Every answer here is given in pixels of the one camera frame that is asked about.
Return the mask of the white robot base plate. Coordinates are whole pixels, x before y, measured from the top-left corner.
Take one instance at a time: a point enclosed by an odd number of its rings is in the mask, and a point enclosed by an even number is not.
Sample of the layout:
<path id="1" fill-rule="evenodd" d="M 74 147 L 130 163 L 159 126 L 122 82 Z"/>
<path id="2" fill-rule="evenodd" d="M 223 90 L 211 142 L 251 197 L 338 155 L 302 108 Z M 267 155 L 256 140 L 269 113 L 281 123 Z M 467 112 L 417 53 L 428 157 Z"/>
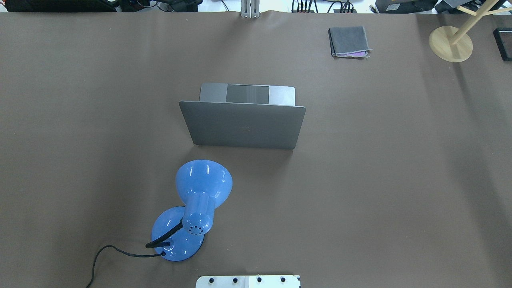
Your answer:
<path id="1" fill-rule="evenodd" d="M 227 275 L 201 276 L 196 288 L 301 288 L 296 275 Z"/>

